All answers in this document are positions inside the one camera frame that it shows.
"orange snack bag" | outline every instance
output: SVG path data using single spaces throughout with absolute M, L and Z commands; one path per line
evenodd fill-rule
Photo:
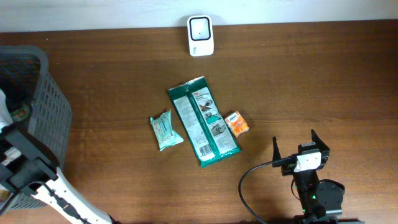
M 249 131 L 248 124 L 245 122 L 239 112 L 229 115 L 227 118 L 225 118 L 225 122 L 235 137 L 238 137 L 240 134 Z

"laundry basket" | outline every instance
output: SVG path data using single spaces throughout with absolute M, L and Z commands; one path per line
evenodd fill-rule
M 30 114 L 23 126 L 56 155 L 63 169 L 72 110 L 49 73 L 45 52 L 32 46 L 0 46 L 0 88 L 7 88 L 6 85 L 25 95 L 21 97 L 24 97 L 25 105 L 30 105 Z M 45 206 L 24 193 L 12 201 L 6 211 Z

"green package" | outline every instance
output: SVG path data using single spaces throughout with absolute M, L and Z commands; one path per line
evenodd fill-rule
M 218 112 L 205 77 L 168 92 L 202 168 L 241 151 Z

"wet wipes package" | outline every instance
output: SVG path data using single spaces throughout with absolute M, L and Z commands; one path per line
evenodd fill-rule
M 150 118 L 160 151 L 169 146 L 174 146 L 184 140 L 172 129 L 171 110 L 164 112 L 159 118 Z
M 240 152 L 218 111 L 205 77 L 171 88 L 168 92 L 202 167 Z

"wooden table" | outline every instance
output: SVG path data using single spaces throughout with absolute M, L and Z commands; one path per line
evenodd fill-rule
M 330 146 L 318 175 L 345 184 L 341 218 L 398 220 L 398 21 L 214 27 L 215 52 L 193 58 L 186 28 L 0 34 L 1 45 L 36 45 L 72 105 L 65 175 L 123 223 L 237 223 L 249 168 L 310 141 Z M 225 116 L 250 131 L 242 153 L 201 169 L 166 89 L 206 76 Z M 172 109 L 184 142 L 159 152 L 149 117 Z M 302 213 L 291 177 L 266 167 L 243 194 L 266 220 Z M 66 223 L 50 207 L 12 211 L 1 223 Z

